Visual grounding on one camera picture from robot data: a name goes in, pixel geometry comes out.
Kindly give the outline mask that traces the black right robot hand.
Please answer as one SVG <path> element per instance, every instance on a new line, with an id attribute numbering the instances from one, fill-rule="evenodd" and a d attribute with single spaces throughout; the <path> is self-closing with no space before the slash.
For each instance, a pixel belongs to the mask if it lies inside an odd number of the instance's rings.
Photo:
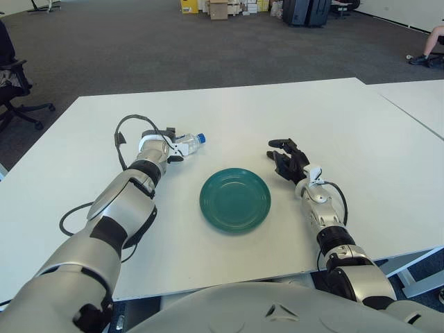
<path id="1" fill-rule="evenodd" d="M 284 151 L 284 153 L 266 152 L 266 156 L 274 161 L 275 172 L 278 175 L 295 185 L 306 178 L 303 169 L 309 164 L 309 160 L 292 139 L 274 139 L 270 140 L 268 145 Z"/>

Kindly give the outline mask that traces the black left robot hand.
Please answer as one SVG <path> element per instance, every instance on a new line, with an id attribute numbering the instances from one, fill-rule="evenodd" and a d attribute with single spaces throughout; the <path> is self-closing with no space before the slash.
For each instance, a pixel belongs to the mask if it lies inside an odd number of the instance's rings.
<path id="1" fill-rule="evenodd" d="M 175 128 L 167 128 L 166 130 L 146 130 L 142 133 L 142 138 L 139 142 L 139 152 L 148 149 L 148 142 L 161 141 L 163 150 L 166 151 L 166 162 L 182 162 L 184 160 L 184 153 L 181 145 L 176 141 Z"/>

